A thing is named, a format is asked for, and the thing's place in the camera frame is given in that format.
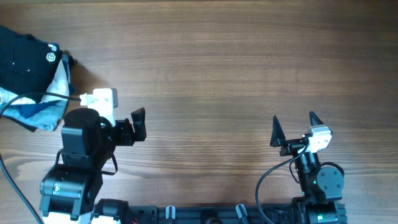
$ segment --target wooden table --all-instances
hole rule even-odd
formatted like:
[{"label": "wooden table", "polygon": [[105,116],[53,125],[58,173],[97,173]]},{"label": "wooden table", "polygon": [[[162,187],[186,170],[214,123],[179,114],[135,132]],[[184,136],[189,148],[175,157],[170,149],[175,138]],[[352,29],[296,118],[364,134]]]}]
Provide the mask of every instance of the wooden table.
[{"label": "wooden table", "polygon": [[[77,58],[76,96],[117,88],[116,119],[145,106],[147,140],[116,149],[119,172],[97,200],[254,205],[260,176],[287,159],[269,147],[272,117],[298,138],[314,110],[334,132],[319,156],[346,171],[349,223],[397,223],[397,11],[342,1],[22,4],[0,5],[0,23]],[[0,151],[36,209],[62,124],[30,133],[0,120]],[[285,166],[260,198],[300,194]],[[0,223],[34,223],[3,174],[0,202]]]}]

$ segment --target blue cloth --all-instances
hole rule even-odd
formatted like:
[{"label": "blue cloth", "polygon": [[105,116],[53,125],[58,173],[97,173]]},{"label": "blue cloth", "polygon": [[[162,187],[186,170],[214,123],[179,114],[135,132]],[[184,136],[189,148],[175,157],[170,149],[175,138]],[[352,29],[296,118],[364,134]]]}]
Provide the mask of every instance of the blue cloth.
[{"label": "blue cloth", "polygon": [[[69,77],[68,82],[70,83],[70,71],[69,71],[69,58],[67,55],[62,57],[62,61],[67,62],[67,66],[65,67],[67,77]],[[65,109],[67,107],[68,101],[66,100],[57,100],[54,105],[49,105],[46,109],[39,111],[38,113],[32,115],[29,118],[23,117],[20,114],[19,109],[14,107],[8,108],[4,115],[13,120],[16,120],[20,123],[24,123],[28,126],[33,126],[36,128],[40,128],[46,131],[53,131],[58,124],[58,121],[62,119]]]},{"label": "blue cloth", "polygon": [[49,106],[56,105],[61,100],[54,100],[43,103],[34,103],[28,105],[12,105],[12,108],[15,108],[19,111],[19,114],[24,118],[30,118],[31,116],[37,114],[38,112],[47,109]]}]

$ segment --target white logo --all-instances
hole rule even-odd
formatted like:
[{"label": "white logo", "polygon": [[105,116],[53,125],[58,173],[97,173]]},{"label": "white logo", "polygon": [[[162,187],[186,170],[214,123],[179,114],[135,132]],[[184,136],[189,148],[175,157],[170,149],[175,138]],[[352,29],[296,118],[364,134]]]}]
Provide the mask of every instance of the white logo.
[{"label": "white logo", "polygon": [[51,47],[51,50],[52,50],[52,51],[57,51],[57,47],[54,46],[53,44],[49,44],[49,47]]},{"label": "white logo", "polygon": [[47,60],[49,62],[53,62],[53,61],[55,61],[55,54],[54,53],[48,53],[46,58],[47,58]]}]

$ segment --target black cable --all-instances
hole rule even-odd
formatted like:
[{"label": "black cable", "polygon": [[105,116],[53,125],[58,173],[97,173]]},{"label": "black cable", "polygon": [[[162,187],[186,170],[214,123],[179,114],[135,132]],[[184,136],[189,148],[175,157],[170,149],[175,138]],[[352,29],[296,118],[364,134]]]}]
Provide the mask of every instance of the black cable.
[{"label": "black cable", "polygon": [[296,183],[299,184],[300,181],[297,180],[296,176],[294,176],[293,171],[292,171],[292,163],[293,163],[293,162],[294,162],[294,161],[290,162],[290,164],[289,164],[290,174],[292,174],[292,177],[293,177],[294,181],[296,181]]},{"label": "black cable", "polygon": [[118,162],[116,162],[116,158],[115,158],[114,154],[112,154],[112,162],[113,162],[115,171],[114,171],[114,172],[101,171],[102,174],[105,174],[105,175],[115,175],[115,174],[118,172]]},{"label": "black cable", "polygon": [[260,188],[261,182],[262,182],[272,171],[274,171],[274,170],[280,168],[281,166],[284,166],[284,165],[286,165],[286,164],[288,164],[288,163],[290,163],[290,162],[293,162],[293,161],[295,161],[296,159],[300,158],[300,156],[302,156],[302,155],[304,154],[304,152],[307,150],[307,147],[308,147],[308,145],[306,145],[306,146],[304,147],[303,151],[300,152],[296,157],[293,157],[293,158],[291,158],[291,159],[288,159],[288,160],[286,160],[285,162],[282,162],[282,163],[280,163],[280,164],[274,166],[273,168],[269,169],[269,170],[260,178],[259,182],[257,183],[257,186],[256,186],[256,204],[257,204],[257,208],[259,209],[260,214],[264,217],[264,219],[266,220],[266,222],[267,222],[268,224],[274,224],[274,223],[273,223],[271,220],[269,220],[269,218],[268,218],[267,215],[264,213],[264,211],[262,211],[262,208],[261,208],[261,205],[260,205],[260,200],[259,200],[259,188]]},{"label": "black cable", "polygon": [[15,101],[17,101],[17,100],[19,100],[19,99],[21,99],[21,98],[23,98],[23,97],[35,96],[35,95],[39,95],[39,96],[40,96],[40,95],[41,95],[41,96],[44,96],[44,95],[48,95],[48,96],[57,96],[57,97],[64,98],[64,99],[68,99],[68,100],[81,101],[80,98],[75,98],[75,97],[70,97],[70,96],[64,96],[64,95],[57,94],[57,93],[44,93],[44,92],[43,92],[43,93],[42,93],[42,92],[25,93],[25,94],[21,94],[21,95],[15,97],[15,98],[11,99],[10,101],[8,101],[8,102],[6,103],[6,104],[3,106],[3,108],[0,110],[0,118],[1,118],[2,114],[5,112],[5,110],[6,110],[9,106],[11,106],[11,104],[12,104],[13,102],[15,102]]},{"label": "black cable", "polygon": [[341,168],[341,166],[335,164],[334,162],[323,162],[323,163],[321,163],[321,167],[323,167],[323,166],[333,166],[333,167],[335,167],[336,169],[338,169],[338,170],[341,172],[341,174],[342,174],[343,177],[344,177],[344,170],[343,170],[343,168]]},{"label": "black cable", "polygon": [[[5,110],[15,101],[23,98],[23,97],[27,97],[27,96],[35,96],[35,95],[48,95],[48,96],[57,96],[57,97],[61,97],[64,99],[68,99],[68,100],[75,100],[75,101],[81,101],[80,98],[74,98],[74,97],[70,97],[70,96],[64,96],[61,94],[57,94],[57,93],[41,93],[41,92],[33,92],[33,93],[25,93],[22,95],[19,95],[13,99],[11,99],[10,101],[8,101],[4,107],[0,110],[0,117],[2,116],[2,114],[5,112]],[[54,167],[58,164],[58,160],[59,160],[59,156],[60,155],[60,151],[57,153],[57,161],[54,164]],[[10,182],[11,186],[14,188],[14,190],[17,192],[17,194],[20,196],[20,198],[22,199],[22,201],[26,204],[26,206],[29,208],[29,210],[32,212],[33,216],[35,217],[35,219],[37,220],[37,223],[39,224],[44,224],[44,222],[42,221],[42,219],[40,218],[39,214],[37,214],[35,208],[32,206],[32,204],[30,204],[30,202],[28,201],[28,199],[25,197],[25,195],[21,192],[21,190],[19,189],[19,187],[17,186],[17,184],[14,182],[14,180],[12,179],[10,173],[8,173],[8,170],[6,169],[6,165],[4,164],[2,157],[1,157],[1,153],[0,153],[0,165],[1,165],[1,169],[4,172],[4,175],[6,176],[7,180]]]},{"label": "black cable", "polygon": [[20,196],[20,198],[22,199],[22,201],[26,204],[26,206],[29,208],[29,210],[32,212],[33,216],[36,218],[37,223],[39,224],[44,224],[44,222],[42,221],[42,219],[40,218],[39,214],[37,214],[35,208],[32,206],[32,204],[30,204],[30,202],[27,200],[27,198],[25,197],[25,195],[21,192],[21,190],[19,189],[19,187],[17,186],[17,184],[14,182],[14,180],[12,179],[12,177],[10,176],[10,173],[8,173],[8,170],[6,169],[6,165],[4,164],[2,157],[1,157],[1,153],[0,153],[0,166],[2,169],[2,172],[4,173],[4,175],[6,176],[7,180],[10,182],[10,184],[12,185],[12,187],[15,189],[15,191],[17,192],[17,194]]},{"label": "black cable", "polygon": [[55,163],[54,163],[54,165],[51,167],[50,170],[55,170],[55,168],[57,168],[58,162],[59,162],[59,160],[60,160],[61,152],[62,152],[62,149],[60,149],[60,150],[57,152],[57,156],[55,157]]}]

